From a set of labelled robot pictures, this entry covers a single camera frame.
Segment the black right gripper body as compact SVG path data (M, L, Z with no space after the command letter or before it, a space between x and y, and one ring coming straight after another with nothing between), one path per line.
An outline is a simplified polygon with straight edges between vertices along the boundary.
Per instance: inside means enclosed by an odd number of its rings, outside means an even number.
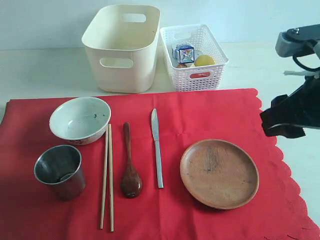
M320 79L306 76L305 82L290 95L293 106L292 123L296 126L320 128Z

